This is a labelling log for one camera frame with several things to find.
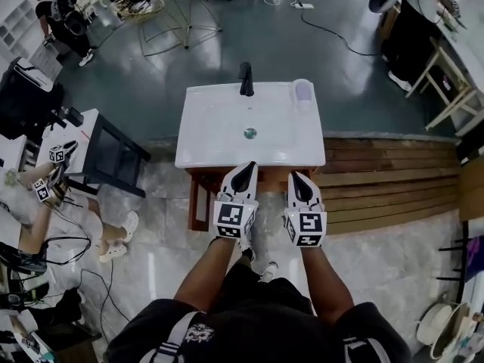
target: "concrete floor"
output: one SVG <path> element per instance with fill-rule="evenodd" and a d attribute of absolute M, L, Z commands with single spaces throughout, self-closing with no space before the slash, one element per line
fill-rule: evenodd
<path fill-rule="evenodd" d="M 188 3 L 179 1 L 184 6 Z M 379 15 L 368 10 L 368 0 L 301 1 L 315 6 L 306 11 L 307 20 L 337 31 L 358 51 L 379 51 Z M 66 102 L 79 110 L 98 108 L 136 141 L 176 136 L 186 88 L 237 82 L 240 63 L 249 61 L 255 81 L 312 81 L 324 132 L 453 136 L 450 119 L 430 133 L 424 129 L 443 106 L 432 90 L 405 100 L 404 92 L 386 76 L 380 57 L 349 52 L 336 36 L 304 24 L 301 11 L 289 4 L 290 0 L 277 7 L 263 0 L 210 0 L 222 33 L 188 50 L 178 47 L 147 58 L 141 53 L 138 26 L 126 23 L 102 44 L 87 66 L 79 68 L 76 55 L 66 59 L 59 76 L 67 91 Z M 194 6 L 194 21 L 211 24 L 202 8 L 199 2 Z M 116 25 L 113 15 L 106 11 L 101 15 Z M 149 38 L 161 22 L 155 18 L 145 25 Z M 110 27 L 96 20 L 90 32 L 96 45 L 110 33 Z M 204 31 L 194 34 L 206 35 Z M 171 44 L 172 35 L 158 36 L 144 44 L 144 52 Z"/>
<path fill-rule="evenodd" d="M 213 227 L 209 233 L 187 230 L 190 179 L 185 171 L 171 162 L 153 162 L 144 167 L 138 184 L 146 190 L 146 199 L 109 186 L 103 186 L 98 195 L 105 222 L 121 225 L 131 209 L 140 216 L 129 252 L 113 263 L 111 296 L 128 318 L 136 316 L 153 299 L 173 298 L 215 237 Z M 289 279 L 309 296 L 300 251 L 290 243 L 283 227 L 284 195 L 260 194 L 257 200 L 259 210 L 252 230 L 257 253 L 254 271 L 261 272 L 267 262 L 276 261 L 280 266 L 278 277 Z M 405 225 L 327 236 L 323 250 L 355 303 L 375 303 L 416 352 L 422 347 L 415 339 L 417 320 L 447 289 L 452 290 L 450 300 L 455 296 L 456 283 L 437 281 L 435 277 L 453 275 L 451 270 L 457 267 L 460 253 L 438 249 L 451 246 L 454 239 L 461 237 L 460 227 L 458 212 L 452 211 Z M 111 265 L 101 264 L 96 251 L 93 246 L 75 264 L 49 266 L 53 283 L 48 295 L 78 286 L 82 268 L 101 274 L 109 284 Z M 50 248 L 49 252 L 49 259 L 59 260 L 78 253 L 56 254 Z M 236 247 L 232 262 L 239 256 Z M 100 278 L 84 273 L 81 290 L 87 298 L 82 307 L 87 324 L 101 330 L 100 310 L 106 288 Z M 102 315 L 104 332 L 112 340 L 125 327 L 126 320 L 109 300 Z M 95 343 L 99 357 L 105 348 L 105 340 Z"/>

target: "black faucet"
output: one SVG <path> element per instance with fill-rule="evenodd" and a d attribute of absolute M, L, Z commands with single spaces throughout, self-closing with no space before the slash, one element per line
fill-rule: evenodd
<path fill-rule="evenodd" d="M 252 81 L 252 66 L 250 66 L 249 62 L 243 62 L 240 65 L 238 79 L 242 79 L 240 95 L 252 97 L 254 95 L 254 82 Z"/>

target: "black t-shirt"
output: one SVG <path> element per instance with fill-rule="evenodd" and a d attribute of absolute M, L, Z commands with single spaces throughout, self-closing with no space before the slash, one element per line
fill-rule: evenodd
<path fill-rule="evenodd" d="M 61 21 L 55 21 L 51 17 L 51 2 L 40 2 L 36 6 L 36 15 L 38 18 L 41 18 L 42 16 L 47 17 L 47 23 L 51 27 L 52 32 L 54 33 L 59 33 L 59 32 L 65 32 L 66 28 L 64 26 L 64 23 Z"/>
<path fill-rule="evenodd" d="M 139 363 L 167 341 L 175 324 L 196 309 L 173 299 L 153 301 L 129 322 L 108 346 L 106 363 Z M 372 338 L 380 342 L 392 363 L 410 362 L 402 338 L 366 302 L 345 313 L 334 326 L 280 303 L 239 302 L 234 309 L 198 314 L 181 345 L 185 363 L 202 361 L 344 362 L 343 341 Z M 353 360 L 370 363 L 374 359 Z"/>

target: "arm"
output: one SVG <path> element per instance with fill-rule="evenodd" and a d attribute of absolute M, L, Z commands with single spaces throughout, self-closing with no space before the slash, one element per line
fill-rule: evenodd
<path fill-rule="evenodd" d="M 316 314 L 321 320 L 334 324 L 355 305 L 353 298 L 321 248 L 302 247 L 301 254 Z"/>
<path fill-rule="evenodd" d="M 439 0 L 439 2 L 445 7 L 447 11 L 449 11 L 451 14 L 455 14 L 455 7 L 457 3 L 453 2 L 452 0 Z"/>
<path fill-rule="evenodd" d="M 50 221 L 51 210 L 45 204 L 42 204 L 37 212 L 32 229 L 30 231 L 24 227 L 21 229 L 18 244 L 19 250 L 30 254 L 38 254 L 47 236 Z"/>
<path fill-rule="evenodd" d="M 14 331 L 16 333 L 20 334 L 23 338 L 29 336 L 29 333 L 20 322 L 20 320 L 17 318 L 17 316 L 10 316 L 10 322 L 12 323 L 12 327 L 14 328 Z"/>
<path fill-rule="evenodd" d="M 219 294 L 234 245 L 233 239 L 214 240 L 185 277 L 174 299 L 207 312 Z"/>
<path fill-rule="evenodd" d="M 47 38 L 48 36 L 48 23 L 47 23 L 47 17 L 41 16 L 39 18 L 40 20 L 40 27 L 42 28 L 42 31 L 44 32 L 45 37 Z"/>
<path fill-rule="evenodd" d="M 32 184 L 37 182 L 40 178 L 46 178 L 55 168 L 54 163 L 46 163 L 41 166 L 20 173 L 20 183 L 29 191 L 32 190 Z"/>

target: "wooden plank wall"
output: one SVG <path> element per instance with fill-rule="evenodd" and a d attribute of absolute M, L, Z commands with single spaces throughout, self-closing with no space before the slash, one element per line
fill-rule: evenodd
<path fill-rule="evenodd" d="M 312 174 L 327 233 L 382 228 L 458 208 L 455 146 L 409 140 L 324 140 L 326 165 Z"/>
<path fill-rule="evenodd" d="M 484 216 L 484 157 L 478 157 L 464 166 L 459 191 L 461 221 Z"/>

